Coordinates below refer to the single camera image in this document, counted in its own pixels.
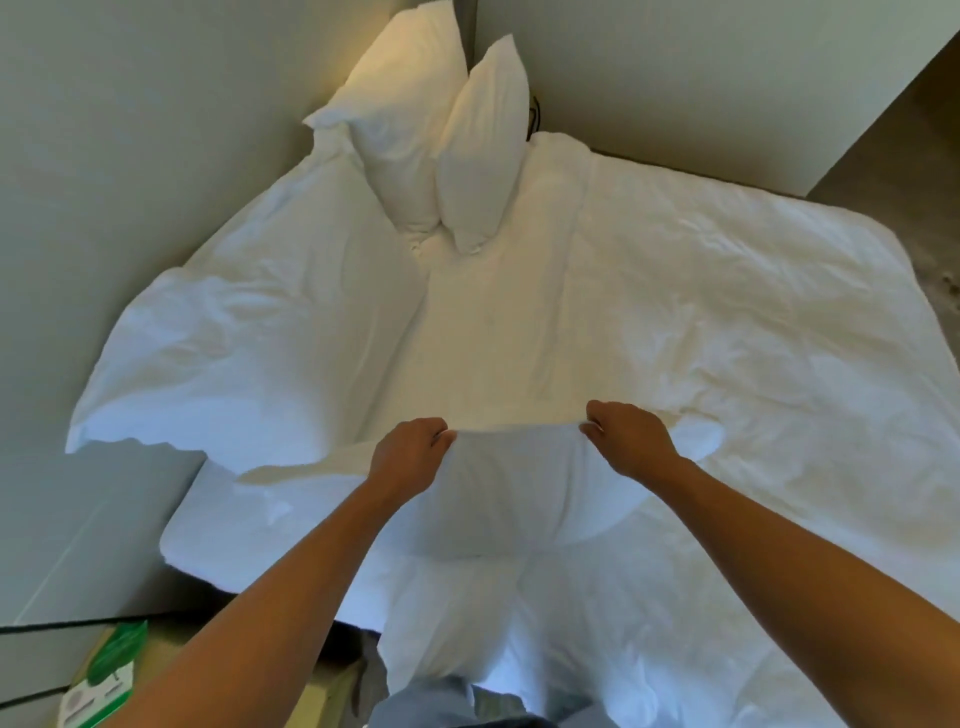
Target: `bedding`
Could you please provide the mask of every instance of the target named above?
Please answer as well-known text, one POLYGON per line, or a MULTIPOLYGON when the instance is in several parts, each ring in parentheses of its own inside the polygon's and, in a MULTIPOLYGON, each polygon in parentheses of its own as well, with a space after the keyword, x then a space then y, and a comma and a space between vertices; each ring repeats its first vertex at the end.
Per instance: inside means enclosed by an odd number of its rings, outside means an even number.
POLYGON ((239 473, 347 445, 426 291, 345 125, 124 310, 67 452, 135 438, 239 473))
POLYGON ((437 152, 440 217, 461 253, 496 234, 526 150, 530 86, 514 37, 470 71, 437 152))
POLYGON ((396 228, 429 233, 440 221, 434 152, 467 82, 452 0, 398 12, 340 89, 304 123, 348 123, 370 185, 396 228))
MULTIPOLYGON (((359 440, 591 398, 692 412, 722 427, 709 472, 960 617, 960 376, 888 230, 539 133, 497 235, 419 256, 429 291, 359 440)), ((240 591, 356 486, 349 462, 269 487, 207 463, 161 551, 240 591)), ((841 725, 672 513, 632 505, 537 548, 374 544, 338 619, 383 633, 392 691, 455 671, 621 726, 841 725)))

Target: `white wall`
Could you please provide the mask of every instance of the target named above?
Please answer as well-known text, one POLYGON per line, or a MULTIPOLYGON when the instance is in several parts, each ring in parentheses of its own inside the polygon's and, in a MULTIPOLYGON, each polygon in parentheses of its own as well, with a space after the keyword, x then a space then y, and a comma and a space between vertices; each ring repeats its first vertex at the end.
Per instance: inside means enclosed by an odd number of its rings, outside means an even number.
POLYGON ((479 0, 543 127, 804 195, 960 28, 957 0, 479 0))
POLYGON ((300 120, 412 0, 6 0, 0 625, 189 601, 157 540, 201 460, 62 454, 123 306, 295 163, 300 120))

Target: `white bed sheet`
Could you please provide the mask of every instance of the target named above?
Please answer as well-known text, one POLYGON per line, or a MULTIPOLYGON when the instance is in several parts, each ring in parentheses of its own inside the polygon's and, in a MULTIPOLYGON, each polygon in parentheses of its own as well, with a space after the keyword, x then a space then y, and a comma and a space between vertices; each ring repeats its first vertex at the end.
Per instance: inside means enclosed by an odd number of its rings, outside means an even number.
MULTIPOLYGON (((538 134, 501 233, 423 243, 424 310, 364 427, 522 422, 549 402, 694 408, 705 467, 960 616, 960 376, 896 238, 834 208, 538 134)), ((207 464, 163 535, 240 591, 359 481, 257 488, 207 464)), ((392 689, 457 670, 623 726, 840 725, 661 503, 585 542, 429 559, 374 545, 338 615, 384 633, 392 689)))

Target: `pants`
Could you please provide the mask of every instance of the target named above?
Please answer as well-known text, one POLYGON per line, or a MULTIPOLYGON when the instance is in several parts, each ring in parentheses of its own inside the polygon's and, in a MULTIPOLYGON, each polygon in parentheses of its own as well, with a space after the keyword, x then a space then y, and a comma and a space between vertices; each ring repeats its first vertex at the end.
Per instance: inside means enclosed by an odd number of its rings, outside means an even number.
MULTIPOLYGON (((483 725, 473 713, 469 686, 458 677, 424 680, 379 703, 369 728, 460 728, 483 725)), ((616 728, 599 705, 564 720, 559 728, 616 728)))

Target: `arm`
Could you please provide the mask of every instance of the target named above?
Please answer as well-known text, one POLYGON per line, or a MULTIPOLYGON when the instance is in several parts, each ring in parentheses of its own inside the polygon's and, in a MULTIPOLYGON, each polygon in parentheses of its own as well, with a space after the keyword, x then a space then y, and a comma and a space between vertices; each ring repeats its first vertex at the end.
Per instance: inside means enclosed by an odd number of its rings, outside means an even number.
POLYGON ((850 725, 960 724, 960 624, 844 549, 677 454, 630 404, 591 401, 581 429, 673 510, 764 630, 850 725))
POLYGON ((429 487, 455 437, 440 418, 398 425, 377 445, 367 480, 134 692, 108 728, 282 726, 373 539, 429 487))

